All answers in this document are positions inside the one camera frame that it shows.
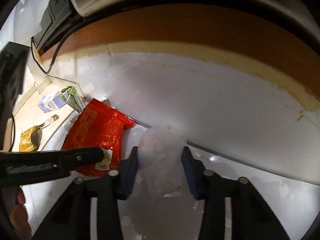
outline black cable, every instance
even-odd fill
[[[51,68],[49,67],[49,69],[48,69],[48,71],[45,71],[41,66],[40,66],[40,64],[39,64],[39,62],[36,60],[36,58],[35,58],[35,55],[33,54],[33,46],[32,46],[32,44],[33,44],[33,40],[31,39],[31,54],[32,54],[32,57],[33,57],[33,60],[34,60],[34,62],[38,65],[38,67],[41,69],[41,71],[44,73],[44,74],[49,74],[49,72],[50,72],[50,70],[51,70]]]
[[[10,146],[9,152],[12,152],[12,148],[13,148],[13,145],[14,145],[15,138],[16,138],[16,124],[15,124],[15,121],[14,121],[14,116],[12,114],[12,126],[11,126],[11,134],[10,134],[10,144],[11,144],[11,146]]]
[[[71,28],[69,31],[67,31],[66,34],[63,35],[63,37],[61,38],[61,41],[59,42],[59,44],[58,44],[58,46],[57,46],[57,48],[56,48],[56,50],[55,50],[55,52],[54,52],[54,54],[53,54],[53,57],[52,57],[52,60],[51,60],[50,65],[49,65],[48,71],[45,71],[45,70],[40,66],[39,62],[35,59],[35,56],[34,56],[34,54],[33,54],[33,49],[32,49],[32,48],[33,48],[33,45],[32,45],[32,44],[33,44],[33,40],[31,39],[31,54],[32,54],[33,60],[36,62],[36,64],[38,65],[38,67],[41,69],[41,71],[42,71],[44,74],[48,75],[49,72],[50,72],[51,69],[52,69],[52,66],[53,66],[56,58],[57,58],[57,55],[58,55],[58,53],[59,53],[59,50],[61,49],[63,43],[67,40],[67,38],[69,38],[69,36],[70,36],[71,34],[75,33],[76,31],[80,30],[81,28],[87,26],[88,24],[93,23],[93,22],[98,21],[98,20],[101,20],[101,19],[103,19],[103,18],[105,18],[105,17],[106,17],[105,15],[97,15],[97,16],[91,17],[91,18],[89,18],[89,19],[84,19],[83,22],[80,22],[79,24],[77,24],[76,26],[74,26],[73,28]]]

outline red snack package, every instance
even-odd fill
[[[100,147],[112,154],[110,170],[116,169],[121,161],[121,136],[125,128],[133,127],[134,120],[120,111],[92,99],[79,115],[67,135],[62,149]],[[85,176],[101,177],[108,170],[98,170],[95,164],[75,169]]]

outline small carton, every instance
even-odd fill
[[[41,99],[38,106],[44,113],[63,107],[66,102],[62,100],[60,95],[59,91],[46,95]]]
[[[85,109],[85,104],[74,86],[68,86],[64,88],[61,90],[61,93],[62,100],[75,109],[78,113],[81,113]]]

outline human hand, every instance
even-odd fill
[[[26,198],[20,187],[18,187],[17,189],[16,198],[17,204],[10,212],[9,219],[14,227],[16,235],[21,240],[30,240],[32,238],[31,227],[28,223],[27,209],[24,206],[24,204],[26,203]]]

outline trash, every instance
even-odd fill
[[[67,135],[62,149],[98,146],[104,151],[101,163],[85,165],[76,171],[85,176],[101,177],[116,169],[121,161],[121,137],[125,128],[133,127],[134,120],[116,109],[92,99]]]
[[[63,107],[66,102],[61,99],[60,95],[59,91],[50,93],[41,99],[38,106],[44,113]]]
[[[63,127],[65,128],[65,130],[67,131],[66,137],[69,134],[73,124],[75,123],[75,121],[78,119],[79,116],[76,116],[74,118],[72,118],[69,122],[67,122]]]
[[[106,98],[106,97],[100,97],[98,100],[99,100],[100,102],[108,105],[108,106],[111,106],[110,100],[109,100],[108,98]]]
[[[61,93],[61,98],[64,102],[75,109],[78,113],[83,111],[85,104],[74,86],[67,86],[61,90]]]
[[[30,129],[24,131],[20,137],[19,152],[32,152],[38,149],[41,140],[40,131],[57,119],[59,119],[59,116],[55,114],[46,121],[44,121],[43,124],[33,126]]]
[[[181,183],[181,154],[186,141],[182,133],[169,125],[154,126],[145,131],[139,141],[139,174],[148,185],[151,197],[173,192]]]
[[[94,168],[99,171],[109,171],[110,170],[109,165],[112,159],[112,151],[105,150],[105,149],[102,149],[102,151],[103,151],[104,157],[101,162],[96,163],[96,166]]]

